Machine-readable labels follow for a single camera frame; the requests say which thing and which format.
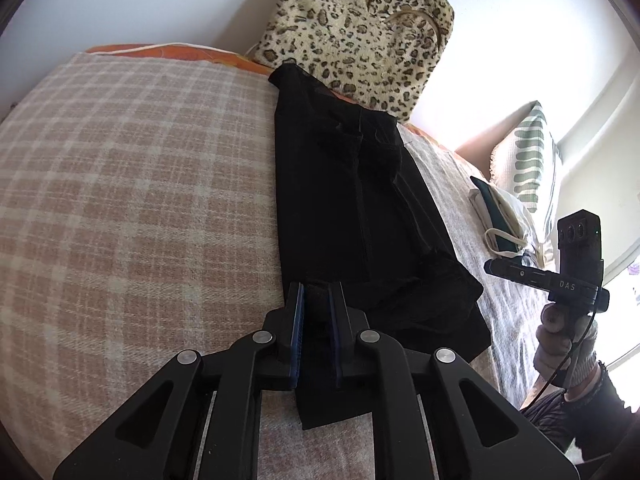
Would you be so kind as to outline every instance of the gray glove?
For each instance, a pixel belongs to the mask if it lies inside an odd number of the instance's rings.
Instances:
[[[582,316],[576,321],[574,342],[582,337],[590,320],[591,317]],[[536,330],[536,338],[540,344],[533,358],[533,366],[540,375],[548,381],[558,365],[569,353],[571,340],[558,333],[564,328],[564,314],[556,307],[555,303],[545,305],[540,315],[540,321],[542,325]],[[576,353],[562,366],[564,370],[569,367],[572,360],[577,359],[577,364],[575,365],[574,373],[571,376],[571,382],[569,384],[570,388],[583,382],[596,365],[596,352],[594,352],[593,346],[596,343],[597,335],[598,323],[596,320],[593,320],[584,341]]]

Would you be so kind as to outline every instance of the white wall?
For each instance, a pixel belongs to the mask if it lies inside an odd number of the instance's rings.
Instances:
[[[242,54],[277,0],[25,0],[0,36],[0,118],[56,65],[99,44],[183,41]]]
[[[587,110],[630,38],[606,0],[449,0],[454,31],[412,121],[455,148],[531,100],[556,136]],[[186,41],[245,52],[276,0],[26,0],[0,37],[0,116],[96,44]]]
[[[600,216],[605,268],[640,240],[640,73],[596,145],[562,181],[558,218],[580,209]]]
[[[607,0],[449,2],[453,34],[412,122],[451,148],[534,100],[561,139],[632,45]]]
[[[625,108],[629,94],[634,89],[640,74],[640,52],[632,44],[618,69],[609,79],[598,98],[574,124],[572,129],[558,142],[565,173],[588,155],[602,136],[610,130],[612,122]]]

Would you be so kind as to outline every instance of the white bag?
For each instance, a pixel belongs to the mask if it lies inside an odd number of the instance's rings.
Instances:
[[[478,213],[482,225],[485,228],[484,244],[487,246],[489,251],[497,256],[514,258],[516,256],[524,256],[528,254],[537,263],[538,267],[543,269],[545,267],[543,248],[538,241],[531,213],[527,210],[525,205],[511,193],[503,189],[499,189],[491,183],[487,183],[487,185],[498,211],[504,218],[504,221],[513,235],[494,228],[494,225],[491,222],[491,216],[489,215],[489,211],[484,203],[484,198],[482,198],[482,193],[479,189],[473,188],[469,191],[469,200],[471,200],[471,204]],[[495,239],[496,236],[513,242],[518,248],[518,251],[500,251]]]

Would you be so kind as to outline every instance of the wrist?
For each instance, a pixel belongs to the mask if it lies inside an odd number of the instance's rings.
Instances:
[[[587,374],[587,376],[584,378],[584,380],[580,384],[576,384],[575,386],[572,386],[565,392],[564,400],[571,402],[572,400],[577,400],[585,396],[587,393],[589,393],[593,389],[599,377],[600,377],[600,365],[596,362],[596,364],[593,365],[593,368],[591,369],[591,371]]]

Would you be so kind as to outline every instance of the black cable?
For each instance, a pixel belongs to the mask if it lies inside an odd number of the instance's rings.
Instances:
[[[556,378],[556,376],[558,375],[558,373],[560,372],[560,370],[564,366],[564,363],[567,362],[574,355],[575,351],[577,351],[578,348],[580,348],[580,345],[584,341],[584,338],[587,337],[587,334],[589,333],[589,330],[591,329],[591,325],[593,325],[593,321],[596,319],[596,310],[597,310],[597,306],[594,303],[593,311],[591,313],[591,319],[589,321],[589,324],[587,325],[587,328],[584,331],[584,334],[582,334],[581,338],[578,339],[578,342],[576,344],[572,343],[571,349],[569,350],[568,354],[564,356],[564,359],[562,359],[561,363],[558,365],[556,370],[554,370],[554,372],[552,373],[551,377],[549,377],[549,379],[545,383],[545,385],[542,386],[542,389],[538,392],[538,394],[534,397],[534,399],[529,404],[527,404],[527,407],[524,408],[523,411],[528,410],[531,406],[533,406],[533,404],[535,404],[535,402],[540,397],[542,397],[542,394],[545,392],[545,390],[549,386],[549,384],[551,384],[551,381],[553,381]]]

